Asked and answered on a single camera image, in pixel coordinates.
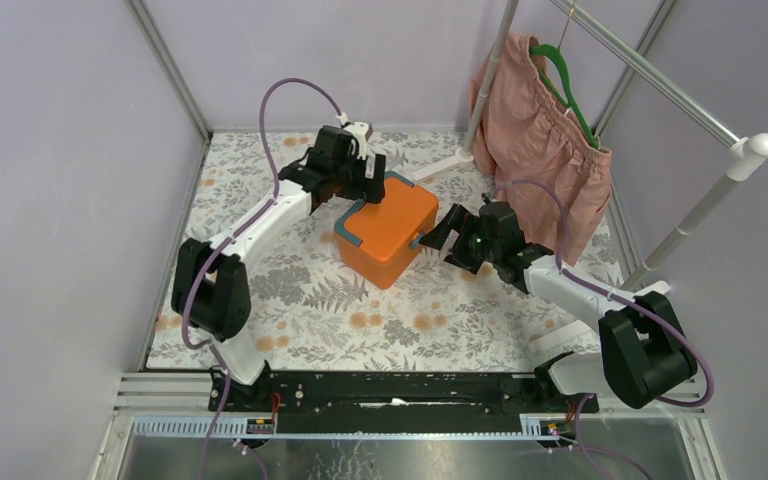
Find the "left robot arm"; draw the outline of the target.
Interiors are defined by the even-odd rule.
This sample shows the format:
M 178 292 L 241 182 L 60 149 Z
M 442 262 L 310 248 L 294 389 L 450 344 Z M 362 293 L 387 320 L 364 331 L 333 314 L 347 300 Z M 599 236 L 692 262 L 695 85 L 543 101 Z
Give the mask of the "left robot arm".
M 234 381 L 232 398 L 245 410 L 264 407 L 271 388 L 260 377 L 266 361 L 245 330 L 252 312 L 249 270 L 280 235 L 333 197 L 383 200 L 386 158 L 369 153 L 371 135 L 371 125 L 360 121 L 323 126 L 254 208 L 211 240 L 188 239 L 179 248 L 170 306 L 182 318 L 182 338 L 191 346 L 190 328 L 205 334 L 221 371 Z

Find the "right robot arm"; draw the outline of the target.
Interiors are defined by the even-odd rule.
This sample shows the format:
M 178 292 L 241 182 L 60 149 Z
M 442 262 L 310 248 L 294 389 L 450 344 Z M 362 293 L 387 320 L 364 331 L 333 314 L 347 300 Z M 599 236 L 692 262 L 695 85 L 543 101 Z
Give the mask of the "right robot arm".
M 555 304 L 597 333 L 595 353 L 556 354 L 535 369 L 535 402 L 557 412 L 574 395 L 613 395 L 641 409 L 658 400 L 678 405 L 668 392 L 702 373 L 706 391 L 685 407 L 702 406 L 713 394 L 709 365 L 683 333 L 665 294 L 614 290 L 576 273 L 549 248 L 526 241 L 506 202 L 490 202 L 478 214 L 454 205 L 418 244 L 442 250 L 445 260 L 470 273 L 484 264 L 525 294 Z

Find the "orange medicine box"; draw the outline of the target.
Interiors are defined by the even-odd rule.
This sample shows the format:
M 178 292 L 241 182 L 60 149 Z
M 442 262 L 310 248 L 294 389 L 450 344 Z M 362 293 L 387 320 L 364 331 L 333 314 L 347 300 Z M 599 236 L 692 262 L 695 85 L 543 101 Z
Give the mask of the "orange medicine box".
M 390 288 L 421 251 L 435 225 L 439 200 L 424 187 L 388 171 L 378 204 L 356 201 L 334 224 L 345 265 L 380 289 Z

